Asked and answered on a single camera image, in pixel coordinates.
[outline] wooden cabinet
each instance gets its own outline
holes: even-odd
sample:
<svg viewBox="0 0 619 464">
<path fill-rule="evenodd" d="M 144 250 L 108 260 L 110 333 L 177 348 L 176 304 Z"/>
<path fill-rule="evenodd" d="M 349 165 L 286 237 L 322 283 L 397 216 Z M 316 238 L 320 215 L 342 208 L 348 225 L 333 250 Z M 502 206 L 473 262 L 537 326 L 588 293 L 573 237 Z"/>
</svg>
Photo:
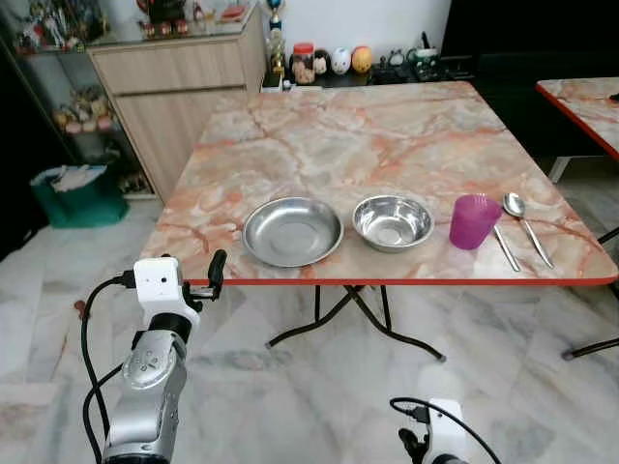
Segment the wooden cabinet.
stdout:
<svg viewBox="0 0 619 464">
<path fill-rule="evenodd" d="M 163 201 L 209 116 L 245 104 L 266 71 L 257 8 L 240 34 L 91 47 L 88 53 Z"/>
<path fill-rule="evenodd" d="M 166 199 L 209 116 L 245 102 L 245 90 L 216 90 L 119 97 L 116 106 L 123 124 L 131 128 L 147 175 Z"/>
</svg>

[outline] stainless steel bowl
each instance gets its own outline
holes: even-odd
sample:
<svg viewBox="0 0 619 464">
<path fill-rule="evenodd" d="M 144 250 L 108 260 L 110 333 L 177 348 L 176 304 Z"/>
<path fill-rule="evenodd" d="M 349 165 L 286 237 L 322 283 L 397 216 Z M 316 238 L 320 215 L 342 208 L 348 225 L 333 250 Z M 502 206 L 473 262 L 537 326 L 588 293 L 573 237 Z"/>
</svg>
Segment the stainless steel bowl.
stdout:
<svg viewBox="0 0 619 464">
<path fill-rule="evenodd" d="M 260 261 L 296 268 L 320 261 L 341 242 L 343 225 L 326 203 L 303 197 L 273 200 L 250 214 L 243 244 Z"/>
<path fill-rule="evenodd" d="M 366 198 L 352 215 L 355 229 L 374 248 L 405 251 L 423 242 L 434 229 L 429 211 L 414 200 L 381 195 Z"/>
</svg>

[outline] cabinet drawer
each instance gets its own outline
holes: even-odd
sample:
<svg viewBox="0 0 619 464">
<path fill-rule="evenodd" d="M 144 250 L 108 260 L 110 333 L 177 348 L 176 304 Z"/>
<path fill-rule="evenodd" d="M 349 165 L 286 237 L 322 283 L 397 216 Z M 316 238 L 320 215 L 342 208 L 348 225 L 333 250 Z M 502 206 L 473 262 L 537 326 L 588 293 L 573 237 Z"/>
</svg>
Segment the cabinet drawer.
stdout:
<svg viewBox="0 0 619 464">
<path fill-rule="evenodd" d="M 209 116 L 245 107 L 247 98 L 245 90 L 221 90 L 116 99 L 123 126 L 163 201 L 174 190 Z"/>
<path fill-rule="evenodd" d="M 95 50 L 92 58 L 115 95 L 245 84 L 236 42 Z"/>
</svg>

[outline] marble table top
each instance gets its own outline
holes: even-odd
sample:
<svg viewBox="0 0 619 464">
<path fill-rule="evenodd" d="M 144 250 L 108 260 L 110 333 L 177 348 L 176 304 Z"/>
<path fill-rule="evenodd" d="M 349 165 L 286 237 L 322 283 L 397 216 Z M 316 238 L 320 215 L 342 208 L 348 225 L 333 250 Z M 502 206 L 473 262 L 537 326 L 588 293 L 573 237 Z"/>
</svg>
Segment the marble table top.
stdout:
<svg viewBox="0 0 619 464">
<path fill-rule="evenodd" d="M 609 98 L 619 77 L 542 80 L 537 89 L 619 160 L 619 102 Z"/>
<path fill-rule="evenodd" d="M 524 229 L 499 226 L 522 271 L 493 236 L 464 251 L 449 242 L 455 200 L 519 193 L 527 218 L 555 263 L 549 269 Z M 351 215 L 364 198 L 398 194 L 434 215 L 432 236 L 400 254 L 368 247 Z M 265 265 L 243 247 L 246 217 L 284 196 L 328 202 L 344 238 L 326 259 L 303 268 Z M 170 253 L 184 278 L 205 281 L 216 249 L 228 252 L 227 284 L 593 285 L 617 268 L 580 217 L 474 88 L 465 82 L 261 94 L 224 104 L 206 129 L 142 256 Z"/>
</svg>

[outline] pink plastic cup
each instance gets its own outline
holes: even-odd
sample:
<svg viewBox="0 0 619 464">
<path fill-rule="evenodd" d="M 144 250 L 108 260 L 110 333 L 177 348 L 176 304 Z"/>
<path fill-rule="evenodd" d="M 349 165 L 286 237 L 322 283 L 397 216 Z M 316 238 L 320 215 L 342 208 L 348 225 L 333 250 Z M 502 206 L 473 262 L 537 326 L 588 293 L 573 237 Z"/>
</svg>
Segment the pink plastic cup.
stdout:
<svg viewBox="0 0 619 464">
<path fill-rule="evenodd" d="M 501 204 L 485 195 L 461 196 L 454 205 L 449 240 L 461 249 L 477 248 L 501 218 L 501 213 Z"/>
</svg>

